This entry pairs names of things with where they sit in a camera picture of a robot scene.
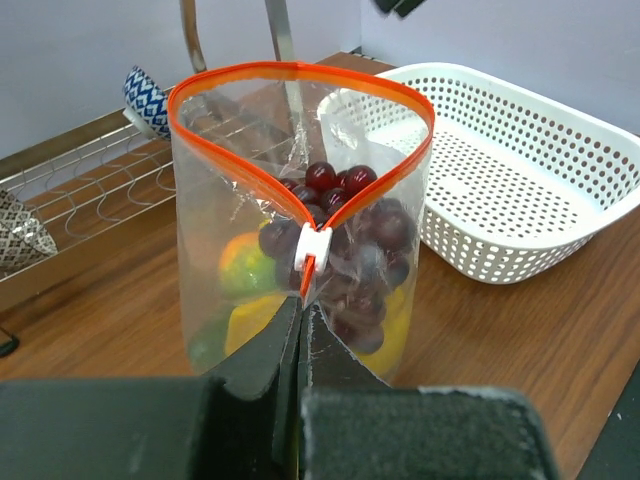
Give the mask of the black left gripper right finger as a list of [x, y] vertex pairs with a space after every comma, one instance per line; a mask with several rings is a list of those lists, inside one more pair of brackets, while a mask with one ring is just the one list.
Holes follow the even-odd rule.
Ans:
[[496, 386], [393, 388], [313, 305], [300, 336], [306, 479], [557, 479], [543, 422]]

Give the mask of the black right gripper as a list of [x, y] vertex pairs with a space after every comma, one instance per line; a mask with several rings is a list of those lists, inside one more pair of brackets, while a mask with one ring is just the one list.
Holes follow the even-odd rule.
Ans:
[[399, 18], [406, 18], [425, 2], [426, 0], [373, 0], [381, 14], [388, 16], [394, 13]]

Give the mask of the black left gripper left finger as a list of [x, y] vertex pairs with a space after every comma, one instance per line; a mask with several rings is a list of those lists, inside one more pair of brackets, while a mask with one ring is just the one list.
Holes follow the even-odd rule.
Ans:
[[1, 385], [5, 479], [294, 479], [295, 362], [303, 312], [200, 376]]

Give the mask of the dark green cucumber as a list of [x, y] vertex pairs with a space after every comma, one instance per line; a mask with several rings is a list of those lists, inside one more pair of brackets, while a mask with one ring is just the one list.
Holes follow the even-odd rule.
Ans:
[[227, 329], [227, 321], [207, 322], [188, 341], [187, 355], [196, 374], [206, 373], [227, 357], [224, 351]]

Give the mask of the yellow banana bunch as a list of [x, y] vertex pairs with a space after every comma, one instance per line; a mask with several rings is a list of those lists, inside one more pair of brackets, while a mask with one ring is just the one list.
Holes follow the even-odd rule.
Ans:
[[[269, 295], [232, 310], [224, 342], [224, 354], [230, 356], [260, 333], [270, 322], [281, 304], [283, 295]], [[349, 348], [374, 374], [390, 379], [402, 358], [411, 322], [413, 291], [398, 287], [385, 298], [387, 313], [381, 323], [383, 342], [378, 350], [365, 353]]]

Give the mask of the red yellow mango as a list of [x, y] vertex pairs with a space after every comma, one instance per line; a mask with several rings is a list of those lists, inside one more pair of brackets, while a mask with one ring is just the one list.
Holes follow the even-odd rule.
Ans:
[[218, 284], [232, 300], [256, 297], [277, 289], [275, 260], [263, 253], [257, 231], [232, 238], [218, 263]]

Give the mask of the dark red grape bunch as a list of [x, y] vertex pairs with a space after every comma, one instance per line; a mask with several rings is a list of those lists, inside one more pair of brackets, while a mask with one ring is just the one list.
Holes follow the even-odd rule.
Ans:
[[[337, 169], [328, 162], [309, 165], [304, 172], [278, 175], [277, 181], [310, 212], [323, 228], [348, 201], [378, 178], [366, 164]], [[398, 287], [414, 293], [418, 247], [419, 201], [424, 175], [416, 170], [367, 206], [332, 226], [324, 270], [310, 293], [328, 316], [330, 329], [356, 350], [373, 353], [383, 342], [380, 326], [386, 317], [385, 298]], [[296, 243], [302, 231], [288, 214], [273, 210], [259, 224], [259, 245], [275, 260], [277, 289], [261, 294], [298, 291], [302, 274], [294, 267]]]

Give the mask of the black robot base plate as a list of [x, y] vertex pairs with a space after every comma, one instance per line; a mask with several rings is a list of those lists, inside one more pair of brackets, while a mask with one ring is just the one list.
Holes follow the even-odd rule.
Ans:
[[639, 415], [639, 364], [636, 364], [578, 479], [640, 479]]

